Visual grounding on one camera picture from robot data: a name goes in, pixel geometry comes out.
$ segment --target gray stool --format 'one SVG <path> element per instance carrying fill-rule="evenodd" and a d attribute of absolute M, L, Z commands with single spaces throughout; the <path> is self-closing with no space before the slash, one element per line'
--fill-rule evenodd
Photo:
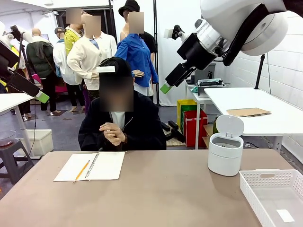
<path fill-rule="evenodd" d="M 14 153 L 22 149 L 26 157 L 14 157 Z M 16 184 L 22 177 L 23 173 L 31 169 L 34 166 L 33 161 L 30 159 L 27 150 L 24 148 L 20 140 L 15 140 L 13 144 L 0 148 L 0 158 L 2 158 L 2 163 L 0 163 L 0 169 L 5 166 L 7 174 L 0 174 L 0 178 L 10 178 L 12 184 Z M 25 161 L 23 166 L 18 166 L 17 161 Z"/>

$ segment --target bowl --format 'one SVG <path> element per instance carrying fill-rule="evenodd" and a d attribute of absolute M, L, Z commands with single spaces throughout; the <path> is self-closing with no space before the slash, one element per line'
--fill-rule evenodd
<path fill-rule="evenodd" d="M 16 131 L 1 131 L 0 132 L 0 147 L 6 147 L 14 143 Z"/>

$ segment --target hand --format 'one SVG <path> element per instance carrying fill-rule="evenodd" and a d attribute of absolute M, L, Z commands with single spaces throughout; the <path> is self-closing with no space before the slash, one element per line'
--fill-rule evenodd
<path fill-rule="evenodd" d="M 100 126 L 100 131 L 104 131 L 104 136 L 107 138 L 110 138 L 111 140 L 113 139 L 119 139 L 120 142 L 118 140 L 114 140 L 115 143 L 121 143 L 121 142 L 125 142 L 125 135 L 122 132 L 122 130 L 119 128 L 119 126 L 117 124 L 114 123 L 105 123 L 103 125 Z"/>
<path fill-rule="evenodd" d="M 144 72 L 140 71 L 140 70 L 134 70 L 134 77 L 143 77 L 144 76 Z"/>
<path fill-rule="evenodd" d="M 93 72 L 93 73 L 91 74 L 91 79 L 99 79 L 99 73 Z"/>

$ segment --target notebook page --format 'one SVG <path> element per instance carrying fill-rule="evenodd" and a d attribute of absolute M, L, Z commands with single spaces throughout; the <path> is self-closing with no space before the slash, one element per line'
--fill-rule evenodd
<path fill-rule="evenodd" d="M 78 178 L 77 181 L 85 180 L 85 175 L 94 160 L 95 154 L 73 154 L 71 155 L 70 159 L 65 163 L 59 174 L 56 176 L 54 181 L 74 181 L 82 168 L 86 165 L 88 161 L 90 163 L 84 169 L 81 176 Z"/>
<path fill-rule="evenodd" d="M 101 152 L 86 180 L 117 180 L 125 152 Z"/>

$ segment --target seated person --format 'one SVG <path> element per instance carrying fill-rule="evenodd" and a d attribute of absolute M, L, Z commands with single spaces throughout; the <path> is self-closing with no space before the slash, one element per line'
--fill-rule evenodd
<path fill-rule="evenodd" d="M 81 150 L 165 150 L 158 107 L 134 91 L 129 64 L 113 57 L 100 66 L 114 66 L 115 72 L 99 74 L 100 97 L 90 104 L 79 130 Z"/>

